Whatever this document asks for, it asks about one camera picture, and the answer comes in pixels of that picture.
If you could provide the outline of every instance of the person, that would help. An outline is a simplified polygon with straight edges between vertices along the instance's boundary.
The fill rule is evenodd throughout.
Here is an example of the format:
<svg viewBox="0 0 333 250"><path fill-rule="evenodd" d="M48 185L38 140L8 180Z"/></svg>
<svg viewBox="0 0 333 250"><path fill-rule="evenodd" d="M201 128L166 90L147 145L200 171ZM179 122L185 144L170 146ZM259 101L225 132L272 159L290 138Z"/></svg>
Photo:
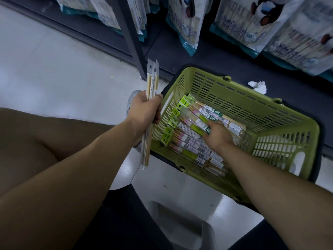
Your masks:
<svg viewBox="0 0 333 250"><path fill-rule="evenodd" d="M162 99L138 93L116 126L0 109L0 248L172 249L133 187L109 191L131 147L160 121ZM207 145L274 228L263 249L332 249L333 194L240 150L222 123L209 125ZM231 249L254 249L260 238Z"/></svg>

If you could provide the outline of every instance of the gray sneaker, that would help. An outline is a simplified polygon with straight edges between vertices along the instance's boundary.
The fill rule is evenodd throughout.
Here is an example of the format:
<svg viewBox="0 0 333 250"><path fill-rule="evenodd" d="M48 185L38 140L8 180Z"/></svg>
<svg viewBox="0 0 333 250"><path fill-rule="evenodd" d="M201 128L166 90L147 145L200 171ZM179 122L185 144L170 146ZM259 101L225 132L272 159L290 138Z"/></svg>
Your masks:
<svg viewBox="0 0 333 250"><path fill-rule="evenodd" d="M128 98L128 101L127 101L127 108L126 108L126 116L128 115L128 112L130 111L130 107L131 107L131 104L132 104L132 101L133 99L135 98L135 96L142 92L141 90L135 90L131 93L130 97ZM139 153L141 153L141 147L142 147L142 142L138 143L135 147L136 151L138 151Z"/></svg>

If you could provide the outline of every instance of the shopping basket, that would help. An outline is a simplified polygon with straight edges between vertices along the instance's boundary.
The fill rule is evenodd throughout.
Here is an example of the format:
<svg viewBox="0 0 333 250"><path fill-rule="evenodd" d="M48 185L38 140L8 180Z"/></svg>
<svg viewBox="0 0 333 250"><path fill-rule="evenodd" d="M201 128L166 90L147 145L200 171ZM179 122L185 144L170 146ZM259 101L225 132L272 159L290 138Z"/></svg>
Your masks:
<svg viewBox="0 0 333 250"><path fill-rule="evenodd" d="M239 147L268 164L289 171L295 156L303 152L305 158L299 177L315 182L324 139L324 127L318 120L281 99L272 99L246 88L229 76L191 64L183 66L162 92L161 121L152 135L151 153L154 156L254 209L233 174L225 178L215 176L161 144L172 109L189 93L246 125L246 136Z"/></svg>

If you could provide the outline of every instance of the dark pants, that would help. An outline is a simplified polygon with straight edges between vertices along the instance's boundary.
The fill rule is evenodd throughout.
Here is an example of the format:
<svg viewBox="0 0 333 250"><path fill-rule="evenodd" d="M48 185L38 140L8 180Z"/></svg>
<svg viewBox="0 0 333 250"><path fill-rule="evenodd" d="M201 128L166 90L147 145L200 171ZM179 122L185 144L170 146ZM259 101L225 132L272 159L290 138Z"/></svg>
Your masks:
<svg viewBox="0 0 333 250"><path fill-rule="evenodd" d="M173 249L130 184L110 190L73 249ZM229 250L288 249L263 220Z"/></svg>

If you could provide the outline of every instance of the black metal shelf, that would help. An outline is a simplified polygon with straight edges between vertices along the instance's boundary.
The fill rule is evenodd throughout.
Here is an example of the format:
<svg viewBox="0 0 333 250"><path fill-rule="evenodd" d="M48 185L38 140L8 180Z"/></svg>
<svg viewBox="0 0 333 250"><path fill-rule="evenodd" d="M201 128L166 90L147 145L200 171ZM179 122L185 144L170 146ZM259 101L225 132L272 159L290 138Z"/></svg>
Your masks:
<svg viewBox="0 0 333 250"><path fill-rule="evenodd" d="M123 36L100 21L88 16L65 15L53 0L0 0L17 10L80 41L134 63ZM190 57L179 41L178 34L165 23L166 11L148 17L148 37L141 43L145 59L157 59L160 75L171 79L184 64L194 63L247 85L249 81L265 81L267 96L281 98L294 107L317 116L327 127L324 153L333 157L333 83L311 77L301 71L276 66L264 57L252 59L239 47L210 33L213 15L205 17L197 52Z"/></svg>

